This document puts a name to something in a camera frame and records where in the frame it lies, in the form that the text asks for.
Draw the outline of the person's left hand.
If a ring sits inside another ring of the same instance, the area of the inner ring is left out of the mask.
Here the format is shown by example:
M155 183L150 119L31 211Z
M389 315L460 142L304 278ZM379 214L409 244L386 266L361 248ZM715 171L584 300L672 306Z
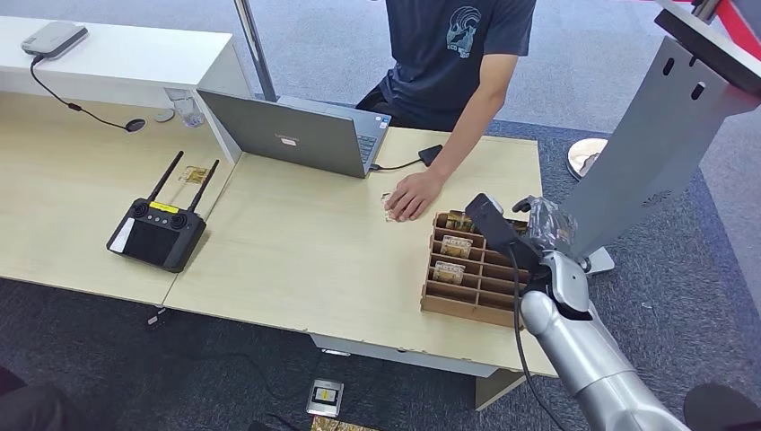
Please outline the person's left hand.
M385 204L389 218L397 222L416 220L442 192L447 176L428 169L406 176Z

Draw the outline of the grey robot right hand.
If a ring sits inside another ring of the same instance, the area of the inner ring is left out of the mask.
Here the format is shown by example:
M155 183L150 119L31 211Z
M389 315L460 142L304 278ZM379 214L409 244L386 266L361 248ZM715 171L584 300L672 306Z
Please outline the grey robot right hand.
M512 206L514 213L528 213L528 227L524 236L542 251L560 251L572 257L575 219L558 204L544 197L528 195Z

